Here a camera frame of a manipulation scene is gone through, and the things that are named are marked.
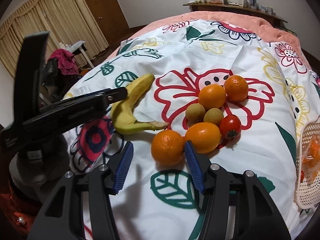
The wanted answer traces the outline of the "right green longan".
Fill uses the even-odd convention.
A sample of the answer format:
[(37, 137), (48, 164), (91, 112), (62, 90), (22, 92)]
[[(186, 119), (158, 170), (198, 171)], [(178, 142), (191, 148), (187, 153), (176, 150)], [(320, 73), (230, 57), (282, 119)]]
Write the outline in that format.
[(219, 108), (211, 108), (205, 113), (203, 121), (219, 126), (223, 118), (223, 112)]

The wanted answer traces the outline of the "green longan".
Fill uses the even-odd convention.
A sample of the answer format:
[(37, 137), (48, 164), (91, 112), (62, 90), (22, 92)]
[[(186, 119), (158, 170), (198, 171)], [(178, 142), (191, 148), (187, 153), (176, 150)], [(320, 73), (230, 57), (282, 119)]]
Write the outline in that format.
[(202, 122), (206, 113), (205, 108), (199, 103), (189, 105), (185, 111), (185, 117), (191, 122)]
[(219, 108), (211, 108), (205, 113), (203, 121), (219, 126), (223, 118), (223, 112)]

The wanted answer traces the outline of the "plastic bag of oranges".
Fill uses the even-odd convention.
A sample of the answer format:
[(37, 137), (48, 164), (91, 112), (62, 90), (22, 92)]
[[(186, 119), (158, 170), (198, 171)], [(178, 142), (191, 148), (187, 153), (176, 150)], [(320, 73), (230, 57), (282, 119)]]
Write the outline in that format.
[(302, 155), (302, 169), (311, 178), (311, 181), (319, 173), (319, 136), (313, 135)]

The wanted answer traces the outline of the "pink quilt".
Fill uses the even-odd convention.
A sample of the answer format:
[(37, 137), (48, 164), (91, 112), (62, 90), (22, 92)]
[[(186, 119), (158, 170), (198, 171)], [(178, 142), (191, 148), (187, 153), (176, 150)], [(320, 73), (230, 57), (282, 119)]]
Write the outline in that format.
[(311, 68), (297, 37), (262, 18), (229, 12), (190, 12), (147, 25), (106, 60), (124, 67), (156, 69), (156, 74), (189, 67), (262, 72), (265, 64), (303, 75)]

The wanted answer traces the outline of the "pink cloth on chair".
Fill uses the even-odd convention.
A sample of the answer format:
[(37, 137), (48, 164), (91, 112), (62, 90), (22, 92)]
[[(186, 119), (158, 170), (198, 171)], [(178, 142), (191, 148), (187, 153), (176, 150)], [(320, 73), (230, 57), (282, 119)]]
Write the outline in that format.
[(48, 60), (57, 59), (57, 66), (63, 75), (78, 75), (74, 54), (65, 49), (55, 50)]

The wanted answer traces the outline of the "wooden sideboard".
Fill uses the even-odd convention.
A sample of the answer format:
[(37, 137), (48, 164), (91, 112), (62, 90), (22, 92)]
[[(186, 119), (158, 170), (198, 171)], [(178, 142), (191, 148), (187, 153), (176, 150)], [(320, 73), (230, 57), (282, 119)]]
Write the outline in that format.
[(190, 7), (191, 11), (223, 11), (232, 12), (236, 14), (248, 15), (253, 17), (259, 17), (267, 20), (273, 27), (280, 27), (284, 23), (287, 23), (283, 18), (262, 12), (256, 9), (250, 9), (247, 7), (241, 7), (238, 5), (225, 5), (214, 3), (185, 3), (183, 6)]

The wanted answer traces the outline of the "beige curtain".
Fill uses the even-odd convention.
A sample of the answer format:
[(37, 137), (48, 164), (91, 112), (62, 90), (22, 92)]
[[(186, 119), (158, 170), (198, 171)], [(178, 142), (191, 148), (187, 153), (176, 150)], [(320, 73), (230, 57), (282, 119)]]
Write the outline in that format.
[(60, 43), (84, 41), (90, 59), (108, 47), (85, 0), (28, 0), (1, 25), (1, 63), (11, 77), (24, 38), (42, 31), (50, 32), (47, 55)]

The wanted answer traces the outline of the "white folding table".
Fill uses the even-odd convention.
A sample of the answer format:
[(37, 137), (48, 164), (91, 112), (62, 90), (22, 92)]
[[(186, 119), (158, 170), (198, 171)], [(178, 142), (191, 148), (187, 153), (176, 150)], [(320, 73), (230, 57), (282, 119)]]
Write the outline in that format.
[(76, 42), (76, 43), (74, 43), (72, 45), (67, 45), (67, 44), (64, 44), (62, 42), (59, 42), (59, 48), (69, 51), (74, 56), (82, 55), (85, 58), (85, 60), (87, 61), (87, 64), (92, 69), (94, 68), (93, 63), (91, 62), (91, 60), (89, 59), (89, 57), (88, 57), (88, 55), (86, 53), (87, 48), (85, 47), (85, 41), (78, 41), (78, 42)]

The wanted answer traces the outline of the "yellow banana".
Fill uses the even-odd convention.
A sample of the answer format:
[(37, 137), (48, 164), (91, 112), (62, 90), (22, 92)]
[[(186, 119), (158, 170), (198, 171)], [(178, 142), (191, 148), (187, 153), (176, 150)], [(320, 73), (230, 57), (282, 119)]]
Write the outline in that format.
[(155, 77), (153, 74), (145, 74), (125, 88), (127, 98), (112, 104), (111, 120), (114, 129), (122, 135), (131, 135), (137, 132), (151, 130), (156, 131), (168, 127), (167, 122), (140, 122), (133, 114), (134, 107), (141, 97), (150, 89)]

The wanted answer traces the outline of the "smooth orange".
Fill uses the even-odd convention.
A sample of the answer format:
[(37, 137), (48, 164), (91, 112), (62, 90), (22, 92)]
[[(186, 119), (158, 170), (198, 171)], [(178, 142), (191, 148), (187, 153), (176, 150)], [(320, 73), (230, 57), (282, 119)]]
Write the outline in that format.
[(226, 98), (225, 89), (221, 85), (212, 84), (200, 90), (198, 101), (206, 110), (209, 110), (222, 107)]
[(200, 154), (207, 154), (217, 148), (222, 135), (218, 126), (210, 122), (199, 122), (186, 131), (185, 141), (191, 141), (195, 150)]

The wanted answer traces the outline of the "cream plastic basket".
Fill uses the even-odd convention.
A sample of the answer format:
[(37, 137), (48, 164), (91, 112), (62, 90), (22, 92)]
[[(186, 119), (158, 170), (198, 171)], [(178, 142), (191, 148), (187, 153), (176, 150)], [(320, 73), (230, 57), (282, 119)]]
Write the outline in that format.
[(306, 210), (319, 204), (319, 119), (301, 130), (297, 146), (295, 202)]

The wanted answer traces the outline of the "floral white bed sheet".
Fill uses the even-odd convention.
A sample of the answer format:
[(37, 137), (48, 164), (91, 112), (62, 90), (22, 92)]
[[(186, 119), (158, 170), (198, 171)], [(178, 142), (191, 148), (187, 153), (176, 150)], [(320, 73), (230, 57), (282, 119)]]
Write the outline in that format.
[(110, 198), (121, 239), (199, 239), (209, 198), (190, 171), (191, 141), (228, 172), (252, 171), (295, 239), (315, 210), (295, 202), (297, 146), (319, 117), (319, 87), (295, 35), (263, 20), (163, 22), (65, 95), (128, 89), (97, 120), (65, 133), (71, 170), (96, 171), (132, 142), (124, 186)]

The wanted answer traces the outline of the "left green longan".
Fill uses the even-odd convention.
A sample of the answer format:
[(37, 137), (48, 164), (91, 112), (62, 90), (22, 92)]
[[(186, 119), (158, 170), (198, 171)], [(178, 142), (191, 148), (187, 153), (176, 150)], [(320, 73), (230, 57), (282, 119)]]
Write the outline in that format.
[(189, 105), (185, 111), (185, 117), (191, 122), (202, 122), (206, 113), (205, 108), (199, 103)]

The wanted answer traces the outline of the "red tomato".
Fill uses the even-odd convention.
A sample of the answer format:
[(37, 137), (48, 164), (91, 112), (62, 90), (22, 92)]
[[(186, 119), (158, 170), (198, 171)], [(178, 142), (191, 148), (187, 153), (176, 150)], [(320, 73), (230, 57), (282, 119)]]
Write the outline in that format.
[(219, 129), (223, 139), (232, 140), (241, 134), (241, 121), (236, 115), (227, 115), (221, 120)]
[(300, 172), (300, 182), (301, 183), (303, 182), (303, 179), (304, 179), (304, 171), (301, 170), (301, 172)]

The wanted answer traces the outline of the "mandarin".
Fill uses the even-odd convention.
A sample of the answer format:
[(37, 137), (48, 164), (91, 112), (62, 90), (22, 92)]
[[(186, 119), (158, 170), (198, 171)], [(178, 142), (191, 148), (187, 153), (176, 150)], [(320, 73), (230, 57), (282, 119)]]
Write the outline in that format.
[(248, 84), (246, 80), (238, 75), (230, 76), (223, 85), (227, 97), (234, 102), (242, 102), (248, 96)]

